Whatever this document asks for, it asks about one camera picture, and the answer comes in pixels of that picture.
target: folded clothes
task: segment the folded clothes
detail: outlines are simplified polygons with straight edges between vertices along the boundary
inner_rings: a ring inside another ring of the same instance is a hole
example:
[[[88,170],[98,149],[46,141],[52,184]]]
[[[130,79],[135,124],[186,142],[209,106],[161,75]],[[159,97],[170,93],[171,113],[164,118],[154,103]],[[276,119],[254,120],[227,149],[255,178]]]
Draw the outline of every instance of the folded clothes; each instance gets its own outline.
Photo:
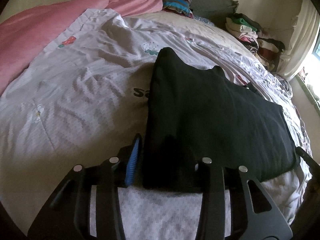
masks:
[[[268,70],[268,71],[270,71],[270,72],[274,70],[274,68],[275,68],[275,65],[274,65],[274,64],[270,64],[270,63],[267,62],[266,60],[262,59],[262,58],[259,56],[258,53],[256,53],[254,56],[255,56],[255,57],[259,60],[259,62],[265,67],[266,70]]]
[[[265,49],[262,47],[259,48],[258,54],[263,60],[265,60],[271,64],[274,64],[274,60],[277,57],[277,53],[273,52],[272,50]]]
[[[279,49],[274,44],[269,43],[267,41],[264,41],[262,39],[257,39],[257,41],[258,41],[258,44],[259,44],[260,48],[271,50],[274,53],[278,53],[279,52]]]
[[[241,33],[252,32],[252,28],[246,25],[236,24],[231,20],[231,18],[226,18],[226,21],[230,30],[241,32]]]
[[[255,31],[255,32],[257,31],[257,28],[255,28],[252,25],[250,25],[249,23],[247,23],[243,18],[235,18],[232,16],[231,19],[235,24],[245,25],[247,27],[250,27],[253,31]]]
[[[233,35],[237,39],[240,39],[243,36],[246,36],[248,38],[255,38],[255,39],[258,37],[256,32],[254,32],[254,31],[247,32],[247,33],[241,33],[241,32],[233,31],[233,30],[230,29],[230,27],[229,27],[229,25],[227,23],[226,23],[226,29],[231,35]]]
[[[255,42],[247,42],[247,41],[242,41],[238,39],[238,41],[245,46],[246,49],[248,49],[253,55],[257,54],[258,52],[258,43]]]
[[[240,39],[242,36],[245,35],[245,33],[236,32],[236,31],[231,30],[227,23],[226,23],[226,29],[232,36],[236,37],[237,39]]]
[[[168,8],[164,8],[162,9],[163,12],[170,12],[170,13],[174,13],[174,14],[177,14],[177,15],[180,15],[180,16],[183,16],[183,17],[187,17],[187,18],[190,18],[190,19],[193,19],[193,14],[190,13],[189,16],[185,15],[184,13],[179,13],[177,12],[176,10],[171,10],[171,9],[168,9]]]
[[[254,31],[262,30],[262,27],[261,27],[261,25],[259,23],[251,20],[247,15],[245,15],[243,13],[235,13],[233,16],[234,16],[234,18],[238,18],[238,19],[242,18],[242,19],[244,19],[250,26],[253,26],[252,30],[256,29]]]
[[[281,52],[285,50],[285,46],[282,41],[277,41],[275,39],[260,38],[260,37],[259,39],[274,44]]]
[[[162,0],[163,9],[170,9],[177,11],[178,13],[183,13],[187,17],[192,14],[190,10],[190,3],[187,0]]]

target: metal rivet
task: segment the metal rivet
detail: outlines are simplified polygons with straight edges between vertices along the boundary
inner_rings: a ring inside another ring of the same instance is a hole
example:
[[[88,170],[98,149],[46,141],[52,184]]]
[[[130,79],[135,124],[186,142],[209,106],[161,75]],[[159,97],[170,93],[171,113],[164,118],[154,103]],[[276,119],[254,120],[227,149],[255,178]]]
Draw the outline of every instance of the metal rivet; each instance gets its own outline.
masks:
[[[76,165],[73,167],[73,170],[78,172],[78,171],[81,171],[82,170],[82,166],[81,165]]]
[[[111,157],[111,158],[109,159],[109,161],[110,161],[111,163],[117,163],[117,162],[119,161],[119,158],[118,158],[118,157]]]
[[[203,157],[203,158],[202,158],[202,162],[203,162],[203,163],[210,164],[210,163],[212,163],[212,160],[211,160],[209,157]]]
[[[248,168],[246,166],[239,166],[239,171],[241,172],[247,172]]]

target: window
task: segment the window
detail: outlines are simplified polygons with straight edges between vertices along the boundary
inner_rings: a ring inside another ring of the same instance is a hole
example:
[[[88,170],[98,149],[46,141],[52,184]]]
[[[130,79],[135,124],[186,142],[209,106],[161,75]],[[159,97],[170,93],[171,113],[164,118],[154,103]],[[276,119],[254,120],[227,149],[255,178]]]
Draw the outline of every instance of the window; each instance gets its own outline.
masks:
[[[320,61],[320,32],[316,41],[316,45],[313,49],[312,54]]]

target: green clothing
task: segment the green clothing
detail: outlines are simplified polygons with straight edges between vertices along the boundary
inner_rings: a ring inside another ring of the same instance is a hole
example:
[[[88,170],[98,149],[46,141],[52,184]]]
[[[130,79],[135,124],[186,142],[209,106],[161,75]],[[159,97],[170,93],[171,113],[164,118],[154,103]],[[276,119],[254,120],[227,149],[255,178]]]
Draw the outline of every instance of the green clothing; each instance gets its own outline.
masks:
[[[247,23],[243,18],[235,18],[235,17],[231,17],[232,21],[236,24],[240,24],[240,25],[245,25],[250,27],[253,31],[257,31],[257,28],[253,27],[252,25],[250,25],[249,23]]]

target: bed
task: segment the bed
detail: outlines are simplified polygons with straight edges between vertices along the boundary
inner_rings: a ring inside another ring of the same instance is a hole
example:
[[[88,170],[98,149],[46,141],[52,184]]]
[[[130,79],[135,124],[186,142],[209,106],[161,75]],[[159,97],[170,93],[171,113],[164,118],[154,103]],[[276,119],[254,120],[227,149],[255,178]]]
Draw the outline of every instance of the bed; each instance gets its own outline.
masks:
[[[311,155],[290,95],[224,30],[163,11],[122,17],[112,9],[87,9],[0,99],[0,201],[24,234],[70,168],[99,165],[129,145],[132,135],[144,136],[152,66],[164,47],[195,68],[219,65],[232,82],[251,82],[266,100],[283,107],[296,146]],[[289,224],[310,178],[302,160],[294,170],[263,182]],[[227,191],[225,199],[229,214]],[[119,200],[127,239],[195,238],[201,194],[135,186],[119,189]],[[229,215],[225,235],[230,235]]]

